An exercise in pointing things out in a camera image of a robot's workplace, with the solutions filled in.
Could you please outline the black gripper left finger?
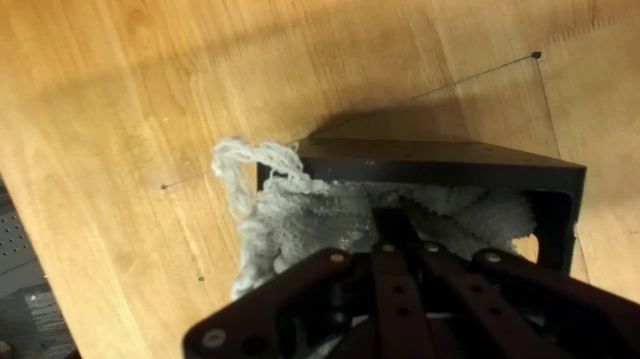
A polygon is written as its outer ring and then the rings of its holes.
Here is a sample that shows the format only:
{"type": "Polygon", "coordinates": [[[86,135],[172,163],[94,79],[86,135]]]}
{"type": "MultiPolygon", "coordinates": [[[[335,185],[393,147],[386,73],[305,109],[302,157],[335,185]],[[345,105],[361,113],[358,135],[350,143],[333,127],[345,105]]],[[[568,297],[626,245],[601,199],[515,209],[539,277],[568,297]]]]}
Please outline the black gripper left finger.
{"type": "Polygon", "coordinates": [[[353,259],[320,249],[192,325],[183,359],[305,357],[350,325],[344,279],[353,259]]]}

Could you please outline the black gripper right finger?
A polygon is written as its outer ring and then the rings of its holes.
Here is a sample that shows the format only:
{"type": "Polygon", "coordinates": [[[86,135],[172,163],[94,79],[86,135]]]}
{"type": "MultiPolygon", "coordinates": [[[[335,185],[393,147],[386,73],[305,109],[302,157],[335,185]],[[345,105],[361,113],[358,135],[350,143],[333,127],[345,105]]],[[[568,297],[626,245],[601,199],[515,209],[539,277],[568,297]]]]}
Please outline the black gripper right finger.
{"type": "Polygon", "coordinates": [[[464,259],[378,209],[382,359],[640,359],[633,301],[499,249],[464,259]]]}

